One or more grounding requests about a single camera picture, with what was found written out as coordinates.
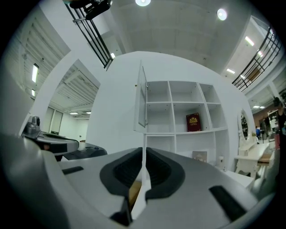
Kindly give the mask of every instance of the open cabinet door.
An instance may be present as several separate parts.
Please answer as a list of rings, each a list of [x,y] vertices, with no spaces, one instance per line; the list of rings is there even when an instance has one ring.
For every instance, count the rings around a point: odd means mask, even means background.
[[[136,86],[135,112],[134,112],[134,130],[141,133],[147,132],[146,122],[146,93],[147,81],[145,77],[142,61],[140,61],[139,75]]]

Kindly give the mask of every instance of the round ceiling light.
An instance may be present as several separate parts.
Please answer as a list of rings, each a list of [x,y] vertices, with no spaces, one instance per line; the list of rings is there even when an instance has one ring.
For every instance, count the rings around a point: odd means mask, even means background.
[[[139,6],[147,6],[150,4],[151,0],[135,0],[135,2]]]
[[[218,17],[220,20],[224,21],[227,18],[227,12],[224,9],[218,10]]]

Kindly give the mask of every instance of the red book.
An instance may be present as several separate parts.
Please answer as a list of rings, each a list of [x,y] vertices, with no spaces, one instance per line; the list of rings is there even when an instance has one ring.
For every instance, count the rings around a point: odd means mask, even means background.
[[[201,122],[198,113],[189,114],[186,117],[188,132],[201,131]]]

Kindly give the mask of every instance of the curved white wall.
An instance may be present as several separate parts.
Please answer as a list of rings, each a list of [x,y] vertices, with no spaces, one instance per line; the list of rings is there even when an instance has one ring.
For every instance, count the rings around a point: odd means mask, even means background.
[[[135,84],[142,60],[147,81],[194,81],[213,84],[221,101],[229,133],[230,157],[227,168],[234,170],[238,152],[237,115],[244,109],[249,128],[255,131],[246,97],[214,71],[195,62],[153,52],[133,52],[116,57],[95,98],[86,141],[108,153],[142,147],[143,135],[133,131]]]

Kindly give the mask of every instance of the fluorescent light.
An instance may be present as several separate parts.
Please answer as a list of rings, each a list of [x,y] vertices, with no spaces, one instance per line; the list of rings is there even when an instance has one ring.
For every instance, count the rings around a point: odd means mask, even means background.
[[[227,18],[227,12],[225,12],[224,9],[219,9],[217,14],[218,14],[219,19],[222,21],[224,21]]]
[[[39,66],[37,64],[33,65],[33,73],[32,73],[32,81],[36,83],[37,74],[38,74]]]
[[[254,45],[253,41],[250,40],[249,37],[245,37],[245,40],[247,40],[247,42],[248,42],[251,46]]]
[[[151,0],[135,0],[135,2],[139,6],[147,6],[150,4]]]
[[[232,71],[232,70],[230,70],[230,69],[227,69],[227,71],[230,72],[230,73],[232,73],[232,74],[235,73],[235,71]]]

